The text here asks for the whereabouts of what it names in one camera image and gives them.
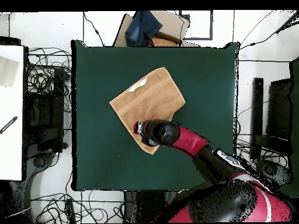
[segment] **blue cloth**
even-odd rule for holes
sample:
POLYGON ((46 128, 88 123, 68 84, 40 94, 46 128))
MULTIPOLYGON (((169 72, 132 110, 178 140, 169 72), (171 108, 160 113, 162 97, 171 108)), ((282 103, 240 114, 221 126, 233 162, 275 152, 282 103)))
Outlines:
POLYGON ((125 36, 128 47, 147 46, 148 40, 162 27, 150 11, 138 11, 125 36))

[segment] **white floor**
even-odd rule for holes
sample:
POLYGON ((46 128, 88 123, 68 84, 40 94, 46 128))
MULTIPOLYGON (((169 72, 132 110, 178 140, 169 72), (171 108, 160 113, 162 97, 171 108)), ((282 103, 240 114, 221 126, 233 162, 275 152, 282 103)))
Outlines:
MULTIPOLYGON (((255 27, 255 25, 267 15, 270 10, 214 10, 213 40, 212 41, 190 41, 201 46, 223 47, 232 41, 240 43, 255 27)), ((93 21, 98 29, 106 46, 111 46, 119 29, 123 15, 134 12, 86 12, 86 17, 93 21)), ((246 38, 241 47, 253 42, 266 39, 276 29, 278 29, 290 16, 290 11, 274 11, 266 17, 246 38)), ((198 28, 204 33, 209 25, 209 20, 198 23, 198 28)), ((70 41, 73 39, 83 40, 87 46, 101 46, 100 39, 94 32, 91 24, 83 19, 82 12, 39 12, 39 13, 12 13, 10 22, 8 15, 0 15, 0 36, 11 36, 21 39, 22 45, 29 48, 35 47, 57 47, 71 53, 70 41)), ((239 96, 238 112, 251 106, 252 82, 255 77, 264 78, 264 101, 268 99, 269 85, 271 81, 289 78, 290 72, 288 62, 299 56, 299 26, 291 27, 274 35, 268 41, 252 47, 244 48, 239 53, 239 96)), ((53 61, 65 61, 65 58, 53 58, 53 61)), ((264 104, 264 126, 266 129, 267 104, 264 104)), ((241 133, 250 133, 251 111, 248 110, 240 115, 241 133)), ((65 126, 69 128, 71 116, 65 113, 65 126)), ((64 138, 64 142, 69 144, 69 148, 60 154, 58 163, 46 171, 38 174, 32 184, 31 198, 38 198, 45 195, 64 193, 65 185, 71 174, 71 132, 64 138)), ((67 188, 68 193, 75 199, 81 200, 81 193, 74 192, 67 188)), ((90 191, 82 193, 83 202, 88 205, 88 195, 90 191)), ((103 208, 108 216, 113 216, 113 207, 118 207, 123 201, 122 191, 93 191, 91 194, 91 207, 103 208)), ((41 210, 48 204, 47 201, 33 201, 32 214, 35 218, 41 210)), ((79 212, 80 207, 75 204, 75 210, 79 212)), ((102 217, 100 211, 95 211, 96 219, 102 217)), ((40 221, 51 219, 50 215, 44 215, 40 221)), ((90 216, 83 218, 83 223, 94 222, 90 216)), ((120 223, 122 220, 114 217, 109 223, 120 223)))

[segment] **brown cloth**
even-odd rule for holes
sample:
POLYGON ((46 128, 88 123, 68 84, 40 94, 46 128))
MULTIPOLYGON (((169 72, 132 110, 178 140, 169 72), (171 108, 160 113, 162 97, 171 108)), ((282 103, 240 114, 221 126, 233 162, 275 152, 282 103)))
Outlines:
POLYGON ((141 137, 133 133, 135 122, 153 119, 170 121, 185 100, 165 67, 155 69, 136 83, 109 103, 140 148, 153 155, 158 146, 149 147, 141 142, 141 137), (143 86, 129 92, 143 79, 147 79, 143 86))
POLYGON ((176 47, 176 43, 170 40, 164 40, 163 38, 153 37, 151 40, 154 47, 176 47))

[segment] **green table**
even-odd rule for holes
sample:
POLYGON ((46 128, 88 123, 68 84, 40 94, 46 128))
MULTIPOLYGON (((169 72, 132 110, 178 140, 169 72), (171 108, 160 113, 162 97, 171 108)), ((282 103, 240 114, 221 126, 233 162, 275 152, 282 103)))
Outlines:
POLYGON ((109 101, 165 67, 186 100, 173 121, 233 153, 236 49, 237 43, 223 49, 129 48, 72 41, 77 99, 73 189, 175 190, 204 182, 184 154, 166 147, 154 155, 142 151, 109 101))

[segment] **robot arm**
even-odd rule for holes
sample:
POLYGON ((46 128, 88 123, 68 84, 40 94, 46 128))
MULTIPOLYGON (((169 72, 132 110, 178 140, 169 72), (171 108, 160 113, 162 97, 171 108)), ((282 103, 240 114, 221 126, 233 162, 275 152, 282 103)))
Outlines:
POLYGON ((234 157, 221 150, 213 150, 202 136, 170 121, 136 122, 134 132, 141 135, 142 142, 148 146, 164 145, 183 152, 212 183, 228 180, 244 170, 234 157))
POLYGON ((200 135, 166 120, 137 122, 148 146, 164 145, 190 157, 214 185, 171 203, 153 222, 275 222, 291 219, 290 207, 247 173, 246 161, 213 150, 200 135))

